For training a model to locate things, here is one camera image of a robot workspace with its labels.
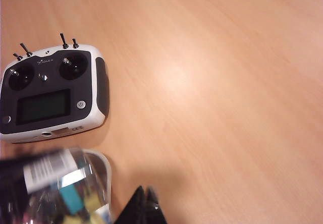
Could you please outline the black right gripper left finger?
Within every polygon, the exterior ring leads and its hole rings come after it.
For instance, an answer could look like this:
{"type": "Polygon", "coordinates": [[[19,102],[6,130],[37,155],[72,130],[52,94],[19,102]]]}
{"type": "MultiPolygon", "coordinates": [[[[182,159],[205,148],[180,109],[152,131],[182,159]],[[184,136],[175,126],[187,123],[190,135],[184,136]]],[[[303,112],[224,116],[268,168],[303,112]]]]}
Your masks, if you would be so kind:
{"type": "Polygon", "coordinates": [[[145,194],[142,186],[139,186],[130,200],[115,220],[117,224],[141,224],[146,223],[145,194]]]}

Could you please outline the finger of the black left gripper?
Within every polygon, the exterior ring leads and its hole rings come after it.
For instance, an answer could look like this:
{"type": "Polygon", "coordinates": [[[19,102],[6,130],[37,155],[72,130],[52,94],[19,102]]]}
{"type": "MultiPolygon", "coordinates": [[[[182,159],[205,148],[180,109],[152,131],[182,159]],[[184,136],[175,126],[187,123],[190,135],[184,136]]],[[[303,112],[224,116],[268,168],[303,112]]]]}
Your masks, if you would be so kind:
{"type": "Polygon", "coordinates": [[[26,208],[29,195],[23,167],[28,161],[26,156],[1,160],[1,208],[7,209],[10,202],[13,209],[26,208]]]}

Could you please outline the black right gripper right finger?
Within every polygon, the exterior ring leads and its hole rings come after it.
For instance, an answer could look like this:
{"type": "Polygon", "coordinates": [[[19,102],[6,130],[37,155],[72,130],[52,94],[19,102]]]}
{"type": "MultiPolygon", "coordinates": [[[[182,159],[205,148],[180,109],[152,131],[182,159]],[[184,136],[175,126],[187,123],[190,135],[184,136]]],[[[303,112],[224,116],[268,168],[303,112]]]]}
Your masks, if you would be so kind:
{"type": "Polygon", "coordinates": [[[149,186],[146,192],[146,223],[167,224],[154,189],[149,186]]]}

